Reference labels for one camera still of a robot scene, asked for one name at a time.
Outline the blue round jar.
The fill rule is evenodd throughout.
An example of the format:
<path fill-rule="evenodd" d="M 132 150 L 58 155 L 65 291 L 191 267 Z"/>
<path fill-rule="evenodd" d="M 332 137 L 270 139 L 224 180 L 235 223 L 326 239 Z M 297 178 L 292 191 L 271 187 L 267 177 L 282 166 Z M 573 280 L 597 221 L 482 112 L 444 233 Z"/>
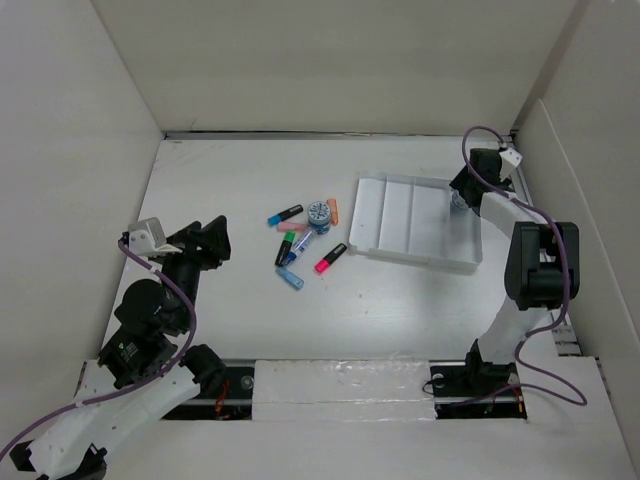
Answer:
<path fill-rule="evenodd" d="M 326 234 L 332 225 L 331 210 L 325 201 L 316 201 L 307 209 L 308 224 L 318 234 Z"/>
<path fill-rule="evenodd" d="M 451 202 L 454 206 L 461 210 L 468 210 L 469 206 L 467 205 L 465 199 L 459 194 L 458 191 L 453 190 L 451 194 Z"/>

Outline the clear glue bottle blue cap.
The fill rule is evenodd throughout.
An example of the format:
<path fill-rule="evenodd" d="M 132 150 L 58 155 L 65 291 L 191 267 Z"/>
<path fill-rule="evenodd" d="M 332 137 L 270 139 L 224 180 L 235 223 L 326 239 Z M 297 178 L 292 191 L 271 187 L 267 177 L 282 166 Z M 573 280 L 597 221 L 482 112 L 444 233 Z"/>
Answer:
<path fill-rule="evenodd" d="M 295 262 L 308 249 L 315 236 L 316 232 L 312 228 L 307 229 L 291 247 L 284 261 L 284 266 L 288 266 Z"/>

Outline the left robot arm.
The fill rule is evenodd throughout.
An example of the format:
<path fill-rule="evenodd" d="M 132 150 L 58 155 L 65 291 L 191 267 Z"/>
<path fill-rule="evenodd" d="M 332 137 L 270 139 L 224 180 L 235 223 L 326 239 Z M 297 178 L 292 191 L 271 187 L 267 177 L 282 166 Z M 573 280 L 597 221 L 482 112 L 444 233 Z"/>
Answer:
<path fill-rule="evenodd" d="M 119 447 L 184 401 L 222 387 L 224 362 L 194 337 L 200 275 L 231 256 L 226 217 L 195 221 L 170 236 L 152 217 L 130 224 L 118 247 L 149 275 L 125 290 L 114 310 L 120 326 L 88 362 L 71 403 L 2 449 L 19 471 L 101 479 Z"/>

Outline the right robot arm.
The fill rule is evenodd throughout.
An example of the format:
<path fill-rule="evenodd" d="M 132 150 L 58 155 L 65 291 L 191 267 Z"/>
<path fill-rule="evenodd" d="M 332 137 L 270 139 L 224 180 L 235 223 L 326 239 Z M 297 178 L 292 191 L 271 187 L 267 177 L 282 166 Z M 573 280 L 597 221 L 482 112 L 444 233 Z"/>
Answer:
<path fill-rule="evenodd" d="M 519 199 L 506 174 L 519 163 L 514 150 L 465 149 L 463 159 L 463 169 L 450 183 L 455 202 L 492 223 L 510 241 L 505 301 L 454 378 L 475 401 L 505 390 L 522 362 L 525 343 L 544 332 L 539 323 L 548 312 L 567 313 L 580 286 L 579 229 Z"/>

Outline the blue cap black highlighter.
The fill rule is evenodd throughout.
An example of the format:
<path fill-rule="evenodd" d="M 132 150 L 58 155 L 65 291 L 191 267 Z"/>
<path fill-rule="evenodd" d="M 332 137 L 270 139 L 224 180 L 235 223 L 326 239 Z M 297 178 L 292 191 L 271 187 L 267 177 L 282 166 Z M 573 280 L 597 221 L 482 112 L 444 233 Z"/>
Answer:
<path fill-rule="evenodd" d="M 304 211 L 304 208 L 301 204 L 297 204 L 294 205 L 292 207 L 289 207 L 275 215 L 272 215 L 271 217 L 269 217 L 267 219 L 267 224 L 272 227 L 272 226 L 276 226 L 277 224 L 288 220 L 300 213 L 302 213 Z"/>

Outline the pink translucent marker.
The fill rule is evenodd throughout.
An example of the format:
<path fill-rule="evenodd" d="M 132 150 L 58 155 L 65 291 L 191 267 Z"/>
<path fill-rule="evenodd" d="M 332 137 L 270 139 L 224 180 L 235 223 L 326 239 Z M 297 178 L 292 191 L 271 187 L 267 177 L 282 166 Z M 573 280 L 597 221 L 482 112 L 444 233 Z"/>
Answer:
<path fill-rule="evenodd" d="M 307 231 L 309 228 L 310 226 L 306 223 L 289 222 L 289 221 L 279 222 L 276 225 L 276 230 L 283 233 L 286 233 L 286 232 L 303 233 Z"/>

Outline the white divided organizer tray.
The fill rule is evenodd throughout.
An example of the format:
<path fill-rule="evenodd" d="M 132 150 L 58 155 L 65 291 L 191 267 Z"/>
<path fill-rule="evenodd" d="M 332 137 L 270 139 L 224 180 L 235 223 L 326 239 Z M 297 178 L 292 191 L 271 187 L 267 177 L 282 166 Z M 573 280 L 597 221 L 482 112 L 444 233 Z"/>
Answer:
<path fill-rule="evenodd" d="M 456 206 L 438 178 L 361 175 L 348 245 L 371 258 L 464 273 L 483 261 L 479 217 Z"/>

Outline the green cap black highlighter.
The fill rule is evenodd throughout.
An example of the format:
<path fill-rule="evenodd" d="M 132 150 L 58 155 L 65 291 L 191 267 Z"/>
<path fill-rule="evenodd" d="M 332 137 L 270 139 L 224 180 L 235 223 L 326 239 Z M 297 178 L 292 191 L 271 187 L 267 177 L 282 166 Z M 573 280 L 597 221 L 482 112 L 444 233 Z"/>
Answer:
<path fill-rule="evenodd" d="M 295 237 L 296 233 L 294 231 L 287 231 L 285 233 L 274 262 L 274 265 L 276 267 L 284 266 L 284 263 L 288 258 L 289 252 L 294 243 Z"/>

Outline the light blue translucent marker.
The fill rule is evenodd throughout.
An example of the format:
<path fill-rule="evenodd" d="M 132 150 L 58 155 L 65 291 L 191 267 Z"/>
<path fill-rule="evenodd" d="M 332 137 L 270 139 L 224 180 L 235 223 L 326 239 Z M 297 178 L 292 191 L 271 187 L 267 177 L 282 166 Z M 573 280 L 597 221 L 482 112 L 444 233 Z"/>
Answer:
<path fill-rule="evenodd" d="M 299 291 L 304 287 L 304 281 L 287 268 L 277 267 L 275 272 L 286 284 L 296 291 Z"/>

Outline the pink cap black highlighter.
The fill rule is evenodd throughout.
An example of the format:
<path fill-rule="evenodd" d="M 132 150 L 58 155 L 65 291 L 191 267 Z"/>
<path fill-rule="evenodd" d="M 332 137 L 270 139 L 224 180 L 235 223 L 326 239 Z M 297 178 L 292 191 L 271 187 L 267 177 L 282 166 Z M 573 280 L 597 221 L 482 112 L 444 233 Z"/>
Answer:
<path fill-rule="evenodd" d="M 339 243 L 316 263 L 316 265 L 314 266 L 314 271 L 319 275 L 323 274 L 346 251 L 347 246 L 344 243 Z"/>

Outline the orange translucent marker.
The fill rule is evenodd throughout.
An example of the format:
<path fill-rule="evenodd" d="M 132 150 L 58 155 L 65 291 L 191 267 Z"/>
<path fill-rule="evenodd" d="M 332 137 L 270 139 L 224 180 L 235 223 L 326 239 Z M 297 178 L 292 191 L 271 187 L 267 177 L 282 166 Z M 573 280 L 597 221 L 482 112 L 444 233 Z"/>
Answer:
<path fill-rule="evenodd" d="M 326 203 L 329 206 L 330 210 L 331 225 L 337 226 L 339 224 L 339 210 L 337 200 L 335 198 L 329 198 Z"/>

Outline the white foam block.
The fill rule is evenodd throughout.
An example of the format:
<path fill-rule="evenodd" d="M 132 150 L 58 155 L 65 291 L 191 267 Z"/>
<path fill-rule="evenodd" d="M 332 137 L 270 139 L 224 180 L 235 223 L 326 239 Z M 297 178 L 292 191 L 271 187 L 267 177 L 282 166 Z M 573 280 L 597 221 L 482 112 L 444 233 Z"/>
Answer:
<path fill-rule="evenodd" d="M 413 423 L 435 419 L 422 390 L 425 362 L 261 360 L 255 367 L 252 419 L 261 422 Z"/>

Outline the aluminium rail back edge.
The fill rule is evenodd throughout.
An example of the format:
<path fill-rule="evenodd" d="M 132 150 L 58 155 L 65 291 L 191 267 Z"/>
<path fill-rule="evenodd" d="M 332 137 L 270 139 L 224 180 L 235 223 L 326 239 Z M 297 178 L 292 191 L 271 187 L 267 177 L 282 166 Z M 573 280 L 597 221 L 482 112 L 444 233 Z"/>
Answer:
<path fill-rule="evenodd" d="M 383 138 L 436 138 L 436 135 L 391 134 L 364 132 L 317 132 L 317 131 L 186 131 L 165 130 L 164 139 L 169 141 L 189 140 L 346 140 Z"/>

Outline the aluminium rail right side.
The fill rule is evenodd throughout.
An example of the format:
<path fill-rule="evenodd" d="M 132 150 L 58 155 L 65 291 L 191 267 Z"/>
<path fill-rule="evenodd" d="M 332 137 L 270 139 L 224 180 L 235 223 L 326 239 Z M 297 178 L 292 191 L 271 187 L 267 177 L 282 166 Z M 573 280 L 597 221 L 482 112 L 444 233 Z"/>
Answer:
<path fill-rule="evenodd" d="M 564 322 L 569 305 L 580 288 L 580 231 L 572 222 L 557 222 L 546 212 L 528 205 L 516 194 L 504 195 L 513 214 L 507 229 L 510 249 L 505 269 L 505 290 L 520 312 L 558 312 L 547 327 L 529 327 L 530 338 Z"/>

